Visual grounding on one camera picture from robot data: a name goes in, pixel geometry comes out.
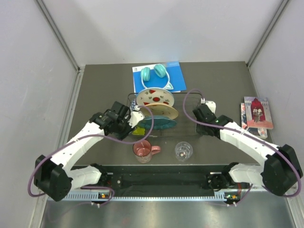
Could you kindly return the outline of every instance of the decorative plate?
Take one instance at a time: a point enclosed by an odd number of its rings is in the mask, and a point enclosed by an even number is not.
[[[136,97],[137,105],[148,105],[151,103],[163,103],[169,106],[174,105],[172,93],[161,88],[147,88],[142,90]]]
[[[168,128],[172,128],[177,124],[175,120],[171,120],[166,116],[154,116],[154,130],[164,130]],[[152,125],[152,118],[148,116],[144,118],[142,121],[138,123],[137,126],[142,127],[144,129],[150,129]]]
[[[179,112],[167,105],[167,104],[163,104],[163,103],[151,103],[151,104],[147,104],[145,105],[147,108],[150,108],[153,116],[166,116],[172,120],[174,120],[176,117],[178,117]],[[141,108],[140,111],[142,112],[142,114],[144,114],[145,116],[150,116],[150,113],[147,111],[147,109],[145,108]]]

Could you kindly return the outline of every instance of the white cable clip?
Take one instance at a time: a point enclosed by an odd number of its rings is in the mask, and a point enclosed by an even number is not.
[[[140,110],[140,108],[138,107],[138,105],[135,105],[134,110],[135,111],[139,111]]]
[[[72,138],[72,141],[74,141],[74,142],[79,142],[79,139],[76,138],[76,137],[74,137],[74,138]]]
[[[240,135],[245,134],[245,132],[248,132],[248,130],[242,128]]]

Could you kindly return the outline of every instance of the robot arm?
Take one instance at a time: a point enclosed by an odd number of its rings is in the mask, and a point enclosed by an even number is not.
[[[220,140],[230,143],[255,159],[259,165],[244,165],[234,162],[228,165],[221,174],[208,176],[209,185],[213,189],[221,189],[233,186],[235,183],[246,182],[265,186],[275,195],[283,196],[296,182],[297,178],[288,164],[274,150],[257,142],[252,138],[261,139],[250,134],[251,138],[244,135],[245,131],[230,118],[222,115],[216,117],[207,104],[202,104],[193,110],[198,121],[224,126],[235,129],[241,134],[210,126],[198,125],[198,132],[202,135],[216,136]],[[279,147],[272,143],[265,142],[268,146],[280,151],[295,167],[300,178],[303,176],[299,161],[292,147],[285,145]]]
[[[96,164],[82,169],[71,170],[75,163],[102,137],[88,137],[78,141],[79,138],[90,135],[108,135],[113,133],[119,140],[124,139],[135,126],[144,119],[141,112],[130,112],[129,107],[115,102],[110,110],[96,113],[86,123],[84,128],[69,142],[74,144],[62,149],[45,162],[34,177],[34,184],[49,195],[53,200],[63,199],[70,190],[88,184],[96,184],[103,174],[102,167]],[[39,164],[45,156],[41,155],[36,160]]]

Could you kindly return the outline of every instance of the white wall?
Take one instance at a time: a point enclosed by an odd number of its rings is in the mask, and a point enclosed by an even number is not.
[[[290,2],[250,71],[258,94],[269,98],[274,142],[294,147],[304,170],[303,9],[304,1]]]
[[[248,61],[281,0],[44,0],[80,65]]]
[[[25,228],[35,159],[52,152],[75,70],[33,0],[0,6],[0,227]]]

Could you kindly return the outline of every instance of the gray table surface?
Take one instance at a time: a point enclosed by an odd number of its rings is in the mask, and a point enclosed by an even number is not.
[[[223,202],[119,202],[101,207],[89,203],[47,202],[41,228],[295,228],[286,199],[251,192],[237,207]],[[66,215],[62,214],[73,208]]]
[[[69,138],[75,136],[97,112],[104,112],[114,101],[126,103],[133,92],[132,67],[145,64],[87,65],[85,68]],[[256,96],[254,85],[245,62],[210,62],[180,64],[187,89],[199,88],[207,100],[217,104],[216,115],[224,114],[240,122],[240,103],[244,96]],[[229,164],[231,162],[256,163],[236,147],[215,137],[163,137],[151,138],[152,145],[161,146],[162,152],[148,164]],[[193,155],[186,162],[175,158],[178,142],[187,141]],[[110,140],[94,145],[78,165],[91,163],[107,165],[139,164],[132,146]]]

